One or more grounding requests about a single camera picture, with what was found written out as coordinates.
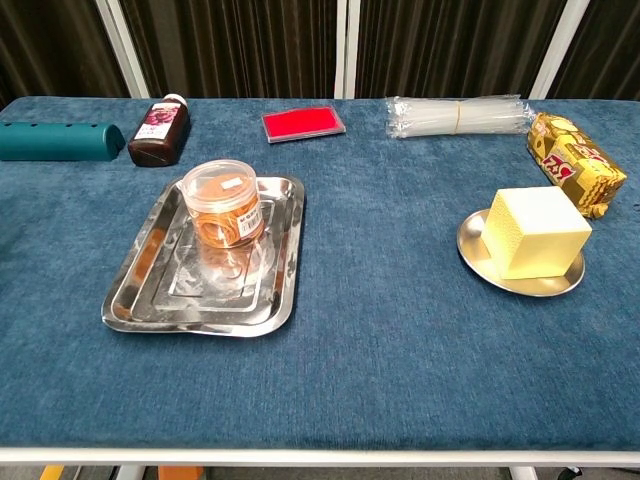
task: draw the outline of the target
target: blue carpet fabric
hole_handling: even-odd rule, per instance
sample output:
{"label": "blue carpet fabric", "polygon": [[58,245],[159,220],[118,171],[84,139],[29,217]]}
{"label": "blue carpet fabric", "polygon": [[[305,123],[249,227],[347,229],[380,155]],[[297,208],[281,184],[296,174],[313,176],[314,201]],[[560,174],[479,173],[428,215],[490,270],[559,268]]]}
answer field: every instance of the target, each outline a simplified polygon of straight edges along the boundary
{"label": "blue carpet fabric", "polygon": [[[151,100],[27,97],[2,121],[112,122]],[[269,145],[260,116],[335,105],[347,133]],[[543,101],[629,179],[573,292],[478,278],[456,229],[548,185],[524,135],[385,135],[383,100],[192,100],[178,165],[0,163],[0,445],[640,450],[640,103]],[[111,331],[100,307],[164,186],[236,158],[307,203],[295,310],[254,339]]]}

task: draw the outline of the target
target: brown bottle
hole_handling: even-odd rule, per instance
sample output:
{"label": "brown bottle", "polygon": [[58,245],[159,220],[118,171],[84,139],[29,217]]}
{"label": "brown bottle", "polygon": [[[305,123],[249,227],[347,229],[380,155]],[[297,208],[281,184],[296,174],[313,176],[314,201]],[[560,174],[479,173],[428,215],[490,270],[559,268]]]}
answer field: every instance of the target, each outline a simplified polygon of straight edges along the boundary
{"label": "brown bottle", "polygon": [[189,134],[187,101],[170,93],[151,106],[129,141],[129,154],[140,167],[166,167],[178,163]]}

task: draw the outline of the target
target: jar lid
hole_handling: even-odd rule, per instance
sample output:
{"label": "jar lid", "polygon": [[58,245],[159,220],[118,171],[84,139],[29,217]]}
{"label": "jar lid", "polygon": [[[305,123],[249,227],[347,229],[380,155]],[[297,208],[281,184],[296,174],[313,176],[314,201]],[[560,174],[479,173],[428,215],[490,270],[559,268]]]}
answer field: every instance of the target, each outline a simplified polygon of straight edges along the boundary
{"label": "jar lid", "polygon": [[184,97],[178,95],[177,93],[169,93],[168,95],[164,96],[163,100],[176,100],[177,102],[183,104],[185,107],[188,107],[187,101],[184,99]]}
{"label": "jar lid", "polygon": [[238,160],[214,160],[190,170],[178,184],[191,210],[224,213],[257,195],[256,173]]}

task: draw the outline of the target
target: dark curtain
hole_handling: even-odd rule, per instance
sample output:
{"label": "dark curtain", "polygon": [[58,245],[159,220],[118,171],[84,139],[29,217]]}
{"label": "dark curtain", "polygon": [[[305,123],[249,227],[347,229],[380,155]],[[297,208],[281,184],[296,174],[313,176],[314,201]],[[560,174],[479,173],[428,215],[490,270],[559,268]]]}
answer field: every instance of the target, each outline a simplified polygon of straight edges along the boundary
{"label": "dark curtain", "polygon": [[589,3],[547,96],[640,100],[640,2]]}
{"label": "dark curtain", "polygon": [[528,96],[564,0],[362,0],[357,97]]}
{"label": "dark curtain", "polygon": [[337,0],[122,0],[152,95],[333,97]]}
{"label": "dark curtain", "polygon": [[93,1],[0,0],[0,102],[129,96]]}

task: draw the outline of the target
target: rectangular metal tray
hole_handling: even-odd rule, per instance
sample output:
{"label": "rectangular metal tray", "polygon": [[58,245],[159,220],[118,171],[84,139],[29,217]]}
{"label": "rectangular metal tray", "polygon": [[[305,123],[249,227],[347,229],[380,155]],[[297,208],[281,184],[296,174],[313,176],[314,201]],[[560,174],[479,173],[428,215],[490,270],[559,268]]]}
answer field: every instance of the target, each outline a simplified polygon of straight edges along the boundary
{"label": "rectangular metal tray", "polygon": [[201,251],[176,186],[151,209],[102,305],[114,330],[265,335],[291,314],[304,187],[292,177],[258,177],[265,220],[260,238]]}

